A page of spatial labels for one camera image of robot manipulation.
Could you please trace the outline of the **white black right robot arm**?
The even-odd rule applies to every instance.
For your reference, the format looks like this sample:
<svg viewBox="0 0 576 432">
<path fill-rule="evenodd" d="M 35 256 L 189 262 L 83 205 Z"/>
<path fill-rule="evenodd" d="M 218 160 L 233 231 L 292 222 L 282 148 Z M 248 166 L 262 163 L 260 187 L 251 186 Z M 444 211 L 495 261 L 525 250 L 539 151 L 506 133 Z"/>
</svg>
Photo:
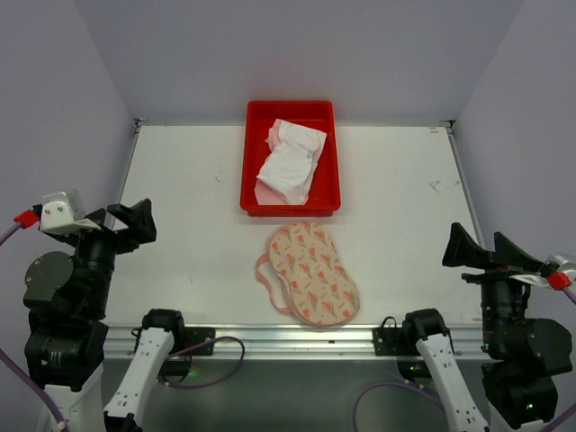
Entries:
<svg viewBox="0 0 576 432">
<path fill-rule="evenodd" d="M 494 235 L 494 249 L 479 246 L 455 222 L 442 259 L 446 267 L 469 267 L 468 284 L 481 288 L 481 367 L 490 416 L 477 410 L 455 363 L 451 333 L 435 309 L 408 313 L 402 332 L 423 358 L 444 407 L 451 431 L 553 431 L 574 414 L 555 414 L 558 392 L 553 378 L 572 370 L 572 334 L 553 319 L 530 319 L 534 287 L 575 294 L 575 260 L 556 254 L 539 261 L 505 235 Z"/>
</svg>

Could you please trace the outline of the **pink tulip mesh laundry bag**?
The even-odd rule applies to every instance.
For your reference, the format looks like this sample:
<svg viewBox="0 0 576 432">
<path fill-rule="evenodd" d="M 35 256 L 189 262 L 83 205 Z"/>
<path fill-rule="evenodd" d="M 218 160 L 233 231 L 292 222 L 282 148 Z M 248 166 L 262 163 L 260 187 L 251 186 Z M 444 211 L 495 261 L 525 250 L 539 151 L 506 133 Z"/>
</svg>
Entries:
<svg viewBox="0 0 576 432">
<path fill-rule="evenodd" d="M 359 290 L 344 268 L 327 228 L 314 221 L 283 225 L 266 242 L 255 266 L 274 308 L 305 325 L 348 323 L 361 309 Z"/>
</svg>

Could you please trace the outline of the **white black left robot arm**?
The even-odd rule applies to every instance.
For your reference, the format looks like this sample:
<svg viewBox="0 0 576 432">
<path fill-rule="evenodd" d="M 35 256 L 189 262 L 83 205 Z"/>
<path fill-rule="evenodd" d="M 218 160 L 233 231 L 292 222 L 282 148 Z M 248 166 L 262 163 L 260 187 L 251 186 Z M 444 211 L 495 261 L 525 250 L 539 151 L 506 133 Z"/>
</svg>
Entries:
<svg viewBox="0 0 576 432">
<path fill-rule="evenodd" d="M 31 334 L 24 353 L 32 381 L 53 412 L 55 431 L 141 431 L 144 409 L 168 354 L 184 344 L 177 310 L 152 309 L 137 332 L 119 388 L 102 401 L 104 324 L 115 259 L 157 238 L 150 199 L 84 211 L 73 191 L 43 197 L 21 216 L 74 252 L 49 252 L 25 274 Z"/>
</svg>

